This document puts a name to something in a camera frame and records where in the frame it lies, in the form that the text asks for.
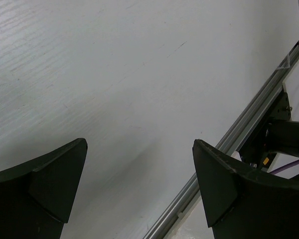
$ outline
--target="yellow sticker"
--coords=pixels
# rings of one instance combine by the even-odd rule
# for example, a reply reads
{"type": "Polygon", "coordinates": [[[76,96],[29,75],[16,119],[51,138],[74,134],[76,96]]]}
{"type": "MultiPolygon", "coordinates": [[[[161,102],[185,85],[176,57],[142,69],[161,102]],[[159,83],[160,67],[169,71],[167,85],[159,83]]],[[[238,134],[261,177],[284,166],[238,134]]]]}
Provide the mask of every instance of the yellow sticker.
{"type": "Polygon", "coordinates": [[[267,163],[269,162],[269,159],[268,158],[265,158],[265,160],[264,160],[264,165],[266,165],[267,163]]]}

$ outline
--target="white tabletop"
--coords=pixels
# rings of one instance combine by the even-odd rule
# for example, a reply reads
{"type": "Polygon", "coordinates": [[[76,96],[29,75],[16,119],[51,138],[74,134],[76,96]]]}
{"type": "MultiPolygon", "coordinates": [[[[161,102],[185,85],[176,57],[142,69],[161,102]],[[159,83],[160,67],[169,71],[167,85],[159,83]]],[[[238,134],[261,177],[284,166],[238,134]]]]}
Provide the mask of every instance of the white tabletop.
{"type": "Polygon", "coordinates": [[[62,238],[142,238],[298,40],[298,0],[0,0],[0,170],[84,137],[62,238]]]}

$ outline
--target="white floor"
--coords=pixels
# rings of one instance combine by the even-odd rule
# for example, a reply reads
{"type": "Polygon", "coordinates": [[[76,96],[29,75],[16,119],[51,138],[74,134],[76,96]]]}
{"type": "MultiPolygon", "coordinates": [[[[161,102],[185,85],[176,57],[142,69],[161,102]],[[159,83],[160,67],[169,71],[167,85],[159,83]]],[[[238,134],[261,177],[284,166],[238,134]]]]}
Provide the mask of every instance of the white floor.
{"type": "MultiPolygon", "coordinates": [[[[299,121],[299,61],[285,79],[285,91],[288,93],[290,106],[293,107],[292,120],[299,121]]],[[[280,154],[272,170],[298,158],[280,154]]],[[[291,178],[299,174],[299,165],[277,174],[280,177],[291,178]]],[[[207,227],[207,221],[202,200],[193,206],[184,219],[168,235],[169,239],[213,239],[213,231],[207,227]]]]}
{"type": "Polygon", "coordinates": [[[298,40],[298,0],[0,0],[0,170],[84,137],[62,238],[142,238],[298,40]]]}

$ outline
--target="scratch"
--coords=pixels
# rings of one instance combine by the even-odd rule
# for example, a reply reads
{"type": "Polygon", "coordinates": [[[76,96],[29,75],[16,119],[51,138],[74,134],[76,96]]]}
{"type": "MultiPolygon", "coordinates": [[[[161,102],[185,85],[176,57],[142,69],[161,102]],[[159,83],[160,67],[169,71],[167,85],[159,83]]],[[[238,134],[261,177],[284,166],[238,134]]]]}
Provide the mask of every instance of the scratch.
{"type": "Polygon", "coordinates": [[[182,47],[185,43],[186,43],[187,41],[185,41],[183,44],[181,44],[176,50],[174,50],[172,53],[170,53],[169,55],[168,55],[168,57],[170,57],[172,54],[174,54],[180,47],[182,47]]]}
{"type": "Polygon", "coordinates": [[[130,5],[130,6],[128,6],[126,9],[129,9],[129,8],[135,6],[136,4],[138,4],[138,2],[136,2],[136,3],[134,3],[134,4],[130,5]]]}

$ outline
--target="metal rail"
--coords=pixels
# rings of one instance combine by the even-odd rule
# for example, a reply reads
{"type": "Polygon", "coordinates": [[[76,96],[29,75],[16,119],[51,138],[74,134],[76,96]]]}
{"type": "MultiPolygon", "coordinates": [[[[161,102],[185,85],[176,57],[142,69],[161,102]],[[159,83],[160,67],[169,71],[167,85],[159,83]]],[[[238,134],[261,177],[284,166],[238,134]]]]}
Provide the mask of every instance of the metal rail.
{"type": "MultiPolygon", "coordinates": [[[[288,57],[286,57],[281,63],[281,65],[290,63],[290,68],[280,68],[271,75],[238,119],[230,127],[224,137],[216,145],[217,149],[231,155],[235,150],[239,149],[243,145],[270,105],[283,90],[282,82],[298,59],[299,44],[291,50],[288,57]]],[[[144,239],[164,238],[175,222],[179,219],[179,215],[188,211],[191,202],[193,200],[197,200],[199,196],[199,185],[195,173],[157,222],[148,231],[144,239]]]]}

